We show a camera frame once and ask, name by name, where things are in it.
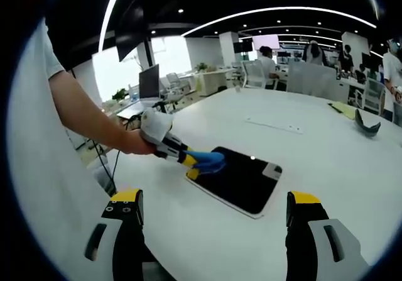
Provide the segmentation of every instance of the blue cloth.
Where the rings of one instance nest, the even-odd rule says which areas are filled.
[[[200,170],[200,174],[216,173],[225,167],[225,156],[219,152],[184,151],[197,161],[193,168]]]

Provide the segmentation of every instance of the white chair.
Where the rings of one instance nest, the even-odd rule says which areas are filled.
[[[264,70],[263,70],[263,65],[261,64],[261,61],[255,60],[255,61],[242,61],[241,65],[243,67],[244,71],[244,83],[243,83],[243,88],[262,88],[265,89],[265,86],[267,83],[273,81],[273,79],[267,79]],[[274,90],[276,89],[276,86],[278,85],[278,80],[274,80]]]
[[[355,91],[357,107],[381,114],[381,103],[385,97],[385,86],[376,80],[367,79],[364,93]]]
[[[291,61],[286,91],[338,101],[336,77],[336,70],[330,67]]]
[[[175,72],[167,74],[166,78],[170,83],[171,89],[178,88],[183,92],[184,95],[190,93],[190,83],[188,80],[180,80]]]
[[[394,124],[402,127],[402,105],[394,102]]]

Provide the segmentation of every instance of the tablet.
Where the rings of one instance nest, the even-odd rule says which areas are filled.
[[[225,156],[226,166],[214,174],[190,180],[228,206],[259,218],[282,174],[282,168],[254,156],[217,147],[212,152]]]

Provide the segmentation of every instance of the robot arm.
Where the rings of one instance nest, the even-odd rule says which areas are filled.
[[[157,157],[172,158],[198,173],[215,173],[224,167],[224,156],[217,152],[195,152],[169,131],[173,126],[173,116],[147,109],[141,117],[140,135],[144,140],[156,145]]]

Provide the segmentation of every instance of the black ceiling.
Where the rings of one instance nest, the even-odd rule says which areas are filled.
[[[379,0],[384,8],[390,7],[387,6],[386,1]],[[90,54],[97,51],[99,33],[108,2],[109,0],[54,0],[47,14],[47,23],[56,54],[67,58],[73,55],[72,50],[78,49],[80,54],[74,53],[75,63],[88,59],[88,56],[90,58]],[[379,24],[368,0],[117,0],[107,30],[116,30],[119,25],[127,25],[130,22],[134,24],[136,20],[131,17],[129,10],[139,5],[144,11],[148,27],[146,33],[149,36],[181,35],[195,26],[224,16],[253,9],[280,6],[333,9],[357,16],[376,25]],[[184,12],[178,13],[179,9],[183,9]],[[287,10],[248,14],[202,28],[188,36],[210,36],[215,35],[216,31],[223,33],[244,30],[245,35],[255,35],[259,34],[259,30],[251,29],[272,26],[315,26],[322,29],[289,27],[261,29],[261,33],[317,35],[341,40],[343,32],[357,30],[360,35],[368,37],[373,42],[374,51],[382,53],[385,51],[379,46],[384,41],[384,37],[368,25],[336,14],[315,11]],[[151,30],[155,30],[156,34],[152,35]],[[281,37],[281,40],[293,38],[296,37]],[[318,42],[334,43],[328,40]],[[112,36],[105,42],[105,48],[114,44]]]

